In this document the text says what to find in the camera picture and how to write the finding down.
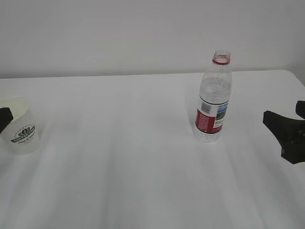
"water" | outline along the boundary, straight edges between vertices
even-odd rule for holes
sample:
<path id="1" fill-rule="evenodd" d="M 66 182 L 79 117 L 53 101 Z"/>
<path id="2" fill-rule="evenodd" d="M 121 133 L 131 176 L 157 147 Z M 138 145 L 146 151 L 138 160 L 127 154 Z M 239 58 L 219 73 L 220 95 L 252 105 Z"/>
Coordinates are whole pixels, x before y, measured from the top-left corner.
<path id="1" fill-rule="evenodd" d="M 231 94 L 231 73 L 216 77 L 214 73 L 206 73 L 200 85 L 200 97 L 211 104 L 223 104 L 227 102 Z M 200 131 L 196 125 L 193 126 L 194 135 L 203 142 L 216 141 L 221 131 L 215 134 L 207 134 Z"/>

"plastic water bottle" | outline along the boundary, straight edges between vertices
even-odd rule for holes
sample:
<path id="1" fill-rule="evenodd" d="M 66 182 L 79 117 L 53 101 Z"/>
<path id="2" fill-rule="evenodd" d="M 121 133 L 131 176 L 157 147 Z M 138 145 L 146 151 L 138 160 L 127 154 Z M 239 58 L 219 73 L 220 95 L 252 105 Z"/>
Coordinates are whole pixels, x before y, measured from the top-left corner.
<path id="1" fill-rule="evenodd" d="M 211 67 L 203 75 L 197 107 L 194 135 L 203 142 L 214 142 L 223 127 L 231 94 L 230 52 L 218 50 Z"/>

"white wall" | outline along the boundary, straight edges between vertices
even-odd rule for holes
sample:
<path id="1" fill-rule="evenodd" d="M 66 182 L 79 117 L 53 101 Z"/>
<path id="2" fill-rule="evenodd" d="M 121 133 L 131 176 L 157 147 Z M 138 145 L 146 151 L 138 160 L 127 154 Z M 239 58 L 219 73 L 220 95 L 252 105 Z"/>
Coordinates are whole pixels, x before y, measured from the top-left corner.
<path id="1" fill-rule="evenodd" d="M 304 0 L 1 0 L 0 77 L 201 72 L 305 63 Z"/>

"red label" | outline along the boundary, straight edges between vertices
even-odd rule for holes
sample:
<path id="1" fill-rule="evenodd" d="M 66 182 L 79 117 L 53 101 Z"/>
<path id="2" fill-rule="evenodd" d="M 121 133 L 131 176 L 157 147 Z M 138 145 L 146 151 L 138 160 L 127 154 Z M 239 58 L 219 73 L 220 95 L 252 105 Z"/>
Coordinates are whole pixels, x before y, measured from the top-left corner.
<path id="1" fill-rule="evenodd" d="M 215 134 L 222 129 L 222 125 L 214 128 L 216 117 L 209 117 L 197 110 L 196 127 L 207 134 Z"/>

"black object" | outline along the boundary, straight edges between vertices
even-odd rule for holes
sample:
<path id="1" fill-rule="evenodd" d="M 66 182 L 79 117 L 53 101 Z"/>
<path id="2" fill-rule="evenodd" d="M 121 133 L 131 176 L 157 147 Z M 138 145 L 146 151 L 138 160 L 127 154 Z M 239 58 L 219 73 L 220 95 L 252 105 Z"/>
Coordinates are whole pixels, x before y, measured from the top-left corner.
<path id="1" fill-rule="evenodd" d="M 305 119 L 305 101 L 297 102 L 295 112 Z M 286 118 L 265 111 L 263 123 L 280 143 L 284 159 L 292 164 L 305 162 L 305 120 Z"/>
<path id="2" fill-rule="evenodd" d="M 8 107 L 0 108 L 0 134 L 13 120 L 13 115 Z"/>

